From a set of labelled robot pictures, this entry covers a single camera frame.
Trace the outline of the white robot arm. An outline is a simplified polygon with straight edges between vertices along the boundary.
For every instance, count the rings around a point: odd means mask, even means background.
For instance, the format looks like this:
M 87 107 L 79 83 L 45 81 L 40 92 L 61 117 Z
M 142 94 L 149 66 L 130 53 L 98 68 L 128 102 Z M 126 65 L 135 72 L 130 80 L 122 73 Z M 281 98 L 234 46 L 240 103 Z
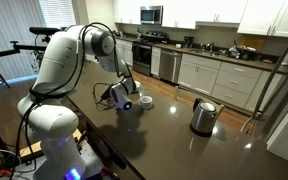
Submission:
M 34 85 L 17 105 L 23 123 L 37 135 L 45 156 L 33 180 L 80 180 L 86 174 L 87 161 L 73 138 L 79 119 L 62 104 L 62 98 L 77 85 L 86 55 L 96 56 L 104 70 L 123 77 L 111 86 L 109 96 L 119 109 L 132 107 L 128 95 L 136 85 L 128 65 L 117 57 L 115 44 L 113 32 L 99 22 L 72 25 L 51 38 Z

